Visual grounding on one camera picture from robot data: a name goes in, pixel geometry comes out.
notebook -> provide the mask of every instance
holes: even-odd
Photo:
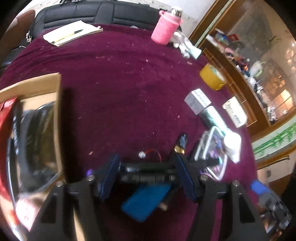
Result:
[[[101,28],[101,26],[95,27],[91,24],[84,23],[80,20],[80,21],[62,26],[60,28],[57,28],[43,35],[43,38],[47,42],[55,46],[61,46],[65,43],[68,43],[74,39],[78,39],[82,36],[102,32],[102,31],[103,29]]]

table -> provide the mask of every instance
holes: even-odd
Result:
[[[201,88],[229,128],[242,136],[241,161],[228,162],[223,181],[238,180],[256,202],[249,189],[256,167],[248,131],[236,129],[222,108],[231,97],[227,89],[213,91],[200,78],[206,58],[184,59],[178,49],[154,43],[150,31],[116,25],[103,28],[102,33],[61,47],[39,36],[0,79],[0,88],[4,88],[39,75],[61,73],[61,143],[67,179],[79,180],[112,153],[118,153],[122,161],[139,161],[138,152],[153,148],[165,161],[181,132],[189,135],[187,149],[191,150],[207,128],[184,98]],[[101,208],[111,240],[186,240],[196,204],[182,189],[167,212],[156,210],[144,223],[120,211],[130,194],[129,186],[115,185]],[[219,234],[221,210],[218,202],[212,240]]]

pen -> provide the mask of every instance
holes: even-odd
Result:
[[[51,44],[54,44],[54,43],[56,43],[56,42],[59,42],[60,40],[65,39],[65,38],[67,38],[67,37],[69,37],[69,36],[72,36],[72,35],[74,35],[74,34],[80,33],[82,30],[83,30],[83,29],[81,29],[81,30],[77,30],[77,31],[75,31],[75,32],[73,32],[73,33],[71,33],[71,34],[68,34],[68,35],[66,35],[66,36],[64,36],[64,37],[62,37],[62,38],[60,38],[60,39],[58,39],[58,40],[56,40],[56,41],[52,41]]]

yellow tape roll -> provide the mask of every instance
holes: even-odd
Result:
[[[207,64],[200,71],[200,77],[208,86],[216,91],[220,90],[226,84],[224,75],[211,64]]]

black leather sofa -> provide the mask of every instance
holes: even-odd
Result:
[[[153,30],[159,20],[159,10],[142,4],[110,0],[84,0],[65,2],[42,9],[30,27],[34,40],[44,30],[61,27],[82,20],[90,24],[119,24]],[[24,39],[20,46],[28,43]],[[10,52],[2,63],[5,69],[24,50],[19,47]]]

